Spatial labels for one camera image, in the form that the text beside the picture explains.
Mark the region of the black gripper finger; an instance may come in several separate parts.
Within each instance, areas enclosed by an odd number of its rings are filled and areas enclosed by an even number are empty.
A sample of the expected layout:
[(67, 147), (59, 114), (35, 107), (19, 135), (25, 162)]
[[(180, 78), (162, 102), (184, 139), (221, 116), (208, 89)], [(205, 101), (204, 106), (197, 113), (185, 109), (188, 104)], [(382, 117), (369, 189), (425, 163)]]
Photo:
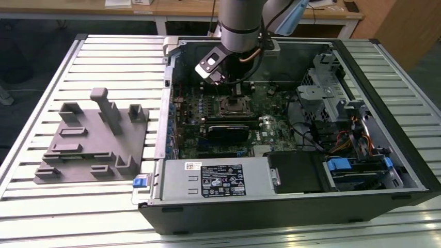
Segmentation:
[(242, 101), (244, 101), (242, 84), (237, 83), (233, 86), (233, 104), (240, 104)]

